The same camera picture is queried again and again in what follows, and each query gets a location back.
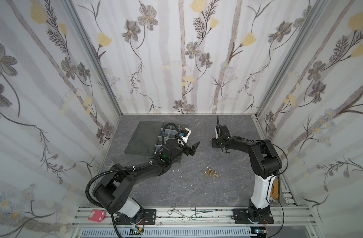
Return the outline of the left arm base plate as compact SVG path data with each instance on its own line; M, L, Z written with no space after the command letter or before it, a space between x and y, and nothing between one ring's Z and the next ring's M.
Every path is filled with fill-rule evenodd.
M118 214L114 222L116 225L154 225L156 221L156 209L142 209L139 215L133 218L125 214Z

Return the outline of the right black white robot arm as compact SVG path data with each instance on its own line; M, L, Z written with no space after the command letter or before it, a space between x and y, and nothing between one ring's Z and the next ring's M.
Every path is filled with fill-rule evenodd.
M270 194L274 180L282 169L282 161L274 145L268 139L251 140L231 136L226 126L217 125L215 133L216 136L211 140L212 147L220 148L225 153L229 150L247 153L256 176L248 208L233 210L236 224L273 224Z

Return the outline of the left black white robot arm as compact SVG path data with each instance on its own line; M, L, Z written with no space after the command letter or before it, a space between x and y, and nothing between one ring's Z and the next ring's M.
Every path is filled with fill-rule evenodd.
M85 195L88 201L104 208L110 215L123 216L129 223L138 224L144 220L144 208L130 193L136 183L165 174L181 156L193 156L199 142L188 146L191 134L189 128L179 129L174 123L167 123L162 130L161 147L149 162L131 167L113 165L110 170L100 173L87 183Z

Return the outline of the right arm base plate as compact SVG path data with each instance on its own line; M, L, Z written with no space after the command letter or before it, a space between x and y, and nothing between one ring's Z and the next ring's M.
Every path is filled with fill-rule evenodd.
M258 209L250 206L248 208L233 209L232 219L238 224L274 224L270 206Z

